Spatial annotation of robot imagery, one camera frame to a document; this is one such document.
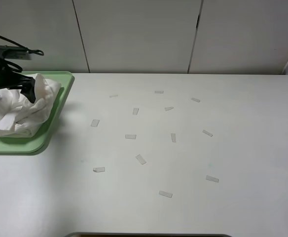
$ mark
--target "paper strip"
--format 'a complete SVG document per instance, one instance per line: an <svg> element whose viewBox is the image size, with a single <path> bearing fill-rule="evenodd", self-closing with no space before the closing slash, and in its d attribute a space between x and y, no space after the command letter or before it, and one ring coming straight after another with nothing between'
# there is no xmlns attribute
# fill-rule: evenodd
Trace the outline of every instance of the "paper strip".
<svg viewBox="0 0 288 237"><path fill-rule="evenodd" d="M136 139L136 135L125 135L125 139Z"/></svg>
<svg viewBox="0 0 288 237"><path fill-rule="evenodd" d="M173 194L168 193L168 192L164 192L164 191L159 191L159 195L165 196L165 197L168 197L168 198L172 198L172 196L173 196Z"/></svg>
<svg viewBox="0 0 288 237"><path fill-rule="evenodd" d="M165 111L172 110L174 107L166 107Z"/></svg>
<svg viewBox="0 0 288 237"><path fill-rule="evenodd" d="M104 167L94 168L94 172L96 172L96 173L104 172L104 171L105 171Z"/></svg>
<svg viewBox="0 0 288 237"><path fill-rule="evenodd" d="M211 176L209 176L209 175L207 175L206 180L209 180L209 181L213 181L213 182L217 182L217 183L218 183L218 179L217 179L217 178L211 177Z"/></svg>
<svg viewBox="0 0 288 237"><path fill-rule="evenodd" d="M91 126L92 126L92 127L97 127L98 124L99 124L99 121L100 121L100 120L98 120L98 119L94 119L94 120L91 122Z"/></svg>
<svg viewBox="0 0 288 237"><path fill-rule="evenodd" d="M138 159L139 163L146 164L146 161L144 160L144 158L141 155L136 156L136 159Z"/></svg>
<svg viewBox="0 0 288 237"><path fill-rule="evenodd" d="M212 136L213 136L213 134L209 133L209 132L208 132L208 131L206 131L206 130L203 130L202 132L203 132L203 133L205 133L205 134L207 134L207 135L209 135L210 137L212 137Z"/></svg>
<svg viewBox="0 0 288 237"><path fill-rule="evenodd" d="M138 115L139 112L139 108L134 108L133 109L133 115Z"/></svg>
<svg viewBox="0 0 288 237"><path fill-rule="evenodd" d="M176 134L175 133L172 133L172 141L176 142Z"/></svg>
<svg viewBox="0 0 288 237"><path fill-rule="evenodd" d="M193 101L195 102L200 102L200 100L196 99L196 98L191 98Z"/></svg>

